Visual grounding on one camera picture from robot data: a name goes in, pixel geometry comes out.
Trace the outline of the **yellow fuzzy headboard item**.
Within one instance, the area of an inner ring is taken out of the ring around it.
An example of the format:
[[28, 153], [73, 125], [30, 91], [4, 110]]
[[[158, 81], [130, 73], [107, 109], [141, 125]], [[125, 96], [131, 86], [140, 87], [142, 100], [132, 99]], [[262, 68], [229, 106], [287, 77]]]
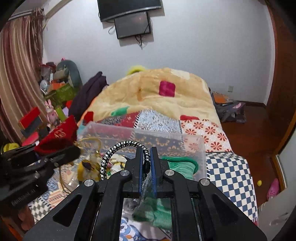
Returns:
[[135, 73], [138, 73], [138, 72], [142, 72], [142, 71], [145, 71], [146, 68], [142, 65], [135, 65], [135, 66], [132, 66], [128, 72], [127, 72], [127, 76], [128, 75], [132, 75], [132, 74], [135, 74]]

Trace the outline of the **red box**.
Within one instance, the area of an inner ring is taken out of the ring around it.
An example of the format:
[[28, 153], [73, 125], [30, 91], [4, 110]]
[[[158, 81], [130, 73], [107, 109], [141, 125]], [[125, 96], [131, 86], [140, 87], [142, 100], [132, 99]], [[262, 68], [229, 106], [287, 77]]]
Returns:
[[20, 127], [21, 130], [25, 130], [39, 116], [40, 116], [39, 108], [34, 107], [19, 120], [18, 126]]

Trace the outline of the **clear plastic storage box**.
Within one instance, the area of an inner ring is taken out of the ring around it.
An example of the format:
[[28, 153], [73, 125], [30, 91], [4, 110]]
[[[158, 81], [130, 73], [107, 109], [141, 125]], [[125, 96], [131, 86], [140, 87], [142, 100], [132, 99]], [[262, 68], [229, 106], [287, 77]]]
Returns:
[[147, 191], [152, 193], [151, 147], [157, 148], [159, 158], [166, 160], [171, 170], [185, 178], [193, 181], [206, 178], [205, 147], [200, 136], [89, 123], [75, 145], [87, 159], [91, 154], [101, 156], [100, 181], [111, 176], [107, 174], [107, 165], [114, 154], [124, 156], [128, 161], [135, 157], [137, 147], [141, 147], [142, 192], [130, 193], [135, 196], [145, 196]]

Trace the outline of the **grey bag on floor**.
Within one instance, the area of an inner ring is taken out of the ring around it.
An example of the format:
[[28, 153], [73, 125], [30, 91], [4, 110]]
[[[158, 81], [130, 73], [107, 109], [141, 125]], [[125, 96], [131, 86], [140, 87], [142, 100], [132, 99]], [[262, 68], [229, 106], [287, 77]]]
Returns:
[[245, 102], [229, 99], [216, 92], [212, 92], [211, 97], [221, 123], [246, 123]]

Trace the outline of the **wooden door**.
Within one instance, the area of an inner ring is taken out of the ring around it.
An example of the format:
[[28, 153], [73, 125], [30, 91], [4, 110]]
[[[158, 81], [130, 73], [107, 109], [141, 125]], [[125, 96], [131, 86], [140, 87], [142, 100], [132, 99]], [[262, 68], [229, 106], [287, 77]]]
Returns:
[[266, 1], [270, 14], [275, 47], [273, 82], [267, 102], [267, 113], [278, 132], [278, 155], [295, 130], [295, 25], [293, 1]]

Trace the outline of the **red drawstring pouch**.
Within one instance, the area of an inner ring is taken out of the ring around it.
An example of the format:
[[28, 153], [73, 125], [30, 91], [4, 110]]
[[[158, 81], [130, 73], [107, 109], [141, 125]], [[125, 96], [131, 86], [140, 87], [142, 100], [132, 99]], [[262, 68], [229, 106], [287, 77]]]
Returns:
[[73, 115], [58, 125], [34, 148], [39, 156], [47, 156], [71, 146], [77, 139], [78, 126]]

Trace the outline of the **green plush toy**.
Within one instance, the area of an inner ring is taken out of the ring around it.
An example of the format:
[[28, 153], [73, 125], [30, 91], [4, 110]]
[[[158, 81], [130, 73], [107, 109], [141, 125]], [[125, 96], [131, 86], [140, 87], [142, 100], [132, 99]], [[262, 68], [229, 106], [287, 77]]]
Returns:
[[81, 88], [83, 85], [77, 65], [71, 60], [63, 60], [58, 63], [53, 80], [64, 81], [73, 88]]

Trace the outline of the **pink slipper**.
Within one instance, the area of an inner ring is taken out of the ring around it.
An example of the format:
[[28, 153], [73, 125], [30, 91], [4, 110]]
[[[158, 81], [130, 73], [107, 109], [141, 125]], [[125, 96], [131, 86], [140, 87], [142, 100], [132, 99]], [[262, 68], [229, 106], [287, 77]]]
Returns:
[[279, 186], [279, 180], [278, 178], [275, 178], [267, 192], [266, 198], [267, 201], [269, 201], [269, 199], [272, 199], [273, 197], [277, 196], [280, 190], [280, 186]]

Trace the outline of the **beige plush blanket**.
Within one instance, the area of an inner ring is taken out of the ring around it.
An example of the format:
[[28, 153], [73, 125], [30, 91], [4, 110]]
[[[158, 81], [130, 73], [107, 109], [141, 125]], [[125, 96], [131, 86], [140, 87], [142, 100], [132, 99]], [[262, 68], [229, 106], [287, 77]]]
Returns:
[[93, 99], [85, 113], [95, 122], [120, 111], [152, 109], [167, 117], [195, 116], [220, 125], [208, 85], [192, 73], [171, 68], [128, 75], [109, 85]]

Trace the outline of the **striped pink curtain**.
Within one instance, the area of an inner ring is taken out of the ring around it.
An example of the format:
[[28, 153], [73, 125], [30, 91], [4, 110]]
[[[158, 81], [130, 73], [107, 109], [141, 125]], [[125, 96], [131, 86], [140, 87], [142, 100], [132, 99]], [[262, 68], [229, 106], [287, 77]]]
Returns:
[[38, 107], [45, 121], [46, 108], [38, 82], [43, 57], [41, 9], [7, 21], [1, 30], [1, 130], [19, 143], [23, 137], [19, 120]]

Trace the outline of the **pink bunny figurine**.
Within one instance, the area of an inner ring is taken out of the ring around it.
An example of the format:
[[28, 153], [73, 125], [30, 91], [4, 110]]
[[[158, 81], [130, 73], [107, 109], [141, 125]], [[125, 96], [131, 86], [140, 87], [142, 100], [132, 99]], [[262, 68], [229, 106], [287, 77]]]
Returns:
[[60, 124], [60, 120], [58, 117], [57, 112], [55, 111], [51, 100], [48, 99], [45, 101], [46, 112], [47, 112], [47, 119], [52, 126], [58, 126]]

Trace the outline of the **black wall television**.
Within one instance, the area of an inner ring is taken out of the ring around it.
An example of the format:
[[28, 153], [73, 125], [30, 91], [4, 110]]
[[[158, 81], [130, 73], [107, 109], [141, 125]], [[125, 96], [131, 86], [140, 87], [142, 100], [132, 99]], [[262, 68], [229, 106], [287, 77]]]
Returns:
[[99, 18], [107, 21], [126, 14], [161, 9], [159, 0], [98, 0]]

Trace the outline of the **floral cream cloth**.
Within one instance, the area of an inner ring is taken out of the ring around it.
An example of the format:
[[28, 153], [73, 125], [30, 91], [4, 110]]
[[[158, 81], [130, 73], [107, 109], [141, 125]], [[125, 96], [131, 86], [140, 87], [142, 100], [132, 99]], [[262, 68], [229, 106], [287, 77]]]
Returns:
[[108, 161], [107, 174], [110, 176], [123, 170], [125, 168], [126, 161], [127, 159], [124, 156], [114, 154]]

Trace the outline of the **gold satin pouch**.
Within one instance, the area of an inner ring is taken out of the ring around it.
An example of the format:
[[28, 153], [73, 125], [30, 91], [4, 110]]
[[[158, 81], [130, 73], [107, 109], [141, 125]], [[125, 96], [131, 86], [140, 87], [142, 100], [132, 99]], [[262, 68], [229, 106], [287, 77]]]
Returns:
[[91, 154], [88, 159], [82, 160], [77, 169], [77, 179], [84, 182], [87, 179], [93, 179], [95, 182], [100, 181], [100, 164], [101, 156]]

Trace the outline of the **patchwork bed quilt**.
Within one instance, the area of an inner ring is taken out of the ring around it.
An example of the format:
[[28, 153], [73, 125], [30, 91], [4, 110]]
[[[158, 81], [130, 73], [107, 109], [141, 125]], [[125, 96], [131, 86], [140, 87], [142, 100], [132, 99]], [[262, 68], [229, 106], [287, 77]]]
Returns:
[[[24, 240], [265, 240], [253, 222], [257, 206], [248, 163], [231, 151], [223, 130], [199, 118], [155, 118], [154, 111], [142, 110], [132, 116], [131, 128], [200, 136], [206, 178], [193, 181], [177, 172], [175, 198], [123, 193], [119, 172], [99, 182], [88, 179]], [[98, 123], [125, 127], [122, 122], [113, 116]]]

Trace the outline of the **small black wall monitor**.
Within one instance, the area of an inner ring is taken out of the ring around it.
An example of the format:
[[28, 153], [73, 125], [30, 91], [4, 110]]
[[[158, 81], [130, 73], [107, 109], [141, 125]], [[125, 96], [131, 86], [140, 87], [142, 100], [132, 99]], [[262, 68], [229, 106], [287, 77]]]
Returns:
[[150, 18], [147, 11], [141, 11], [115, 18], [114, 25], [117, 39], [151, 33]]

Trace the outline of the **dark purple clothing pile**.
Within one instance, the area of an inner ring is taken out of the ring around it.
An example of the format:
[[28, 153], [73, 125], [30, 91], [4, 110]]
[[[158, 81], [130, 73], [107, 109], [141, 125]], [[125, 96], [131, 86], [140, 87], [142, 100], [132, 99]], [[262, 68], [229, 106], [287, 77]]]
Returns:
[[75, 121], [78, 122], [86, 109], [89, 108], [93, 99], [97, 97], [106, 86], [108, 86], [106, 76], [104, 76], [101, 71], [90, 78], [74, 97], [69, 108], [69, 116], [73, 115]]

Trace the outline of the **green cardboard box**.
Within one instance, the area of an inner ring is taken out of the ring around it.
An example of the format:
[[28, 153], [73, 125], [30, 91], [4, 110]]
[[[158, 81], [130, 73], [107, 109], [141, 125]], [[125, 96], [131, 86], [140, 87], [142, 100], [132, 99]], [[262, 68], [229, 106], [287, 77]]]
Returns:
[[57, 90], [52, 90], [44, 96], [45, 100], [50, 100], [53, 107], [62, 106], [65, 102], [73, 100], [78, 93], [78, 87], [72, 87], [69, 83]]

